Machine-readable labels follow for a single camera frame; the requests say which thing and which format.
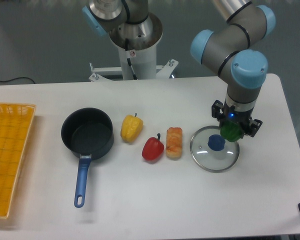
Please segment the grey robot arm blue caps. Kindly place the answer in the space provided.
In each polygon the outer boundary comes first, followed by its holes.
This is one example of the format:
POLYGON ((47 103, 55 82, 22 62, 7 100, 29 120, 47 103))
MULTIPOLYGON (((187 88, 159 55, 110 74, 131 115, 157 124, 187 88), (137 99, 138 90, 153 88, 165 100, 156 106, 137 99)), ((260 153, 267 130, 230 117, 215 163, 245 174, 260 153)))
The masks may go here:
MULTIPOLYGON (((190 54, 227 84, 224 102, 215 101, 211 115, 219 122, 221 135, 234 142, 255 136, 262 125, 252 112, 266 79, 268 60, 251 46, 273 31, 276 17, 269 7, 249 0, 216 0, 214 5, 227 27, 217 33, 199 32, 190 54)), ((82 13, 97 35, 108 35, 116 46, 124 80, 159 75, 157 44, 163 26, 146 0, 91 0, 82 13)))

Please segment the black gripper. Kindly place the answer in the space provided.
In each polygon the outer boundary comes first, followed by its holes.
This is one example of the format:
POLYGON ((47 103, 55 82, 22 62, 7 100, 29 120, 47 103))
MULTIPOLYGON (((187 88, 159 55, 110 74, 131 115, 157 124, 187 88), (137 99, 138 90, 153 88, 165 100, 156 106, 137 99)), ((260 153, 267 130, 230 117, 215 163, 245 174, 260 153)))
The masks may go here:
POLYGON ((233 99, 225 99, 224 105, 216 100, 211 106, 211 116, 219 121, 222 128, 225 123, 232 122, 244 130, 244 134, 254 137, 259 131, 263 122, 259 119, 252 119, 253 103, 240 103, 233 99))

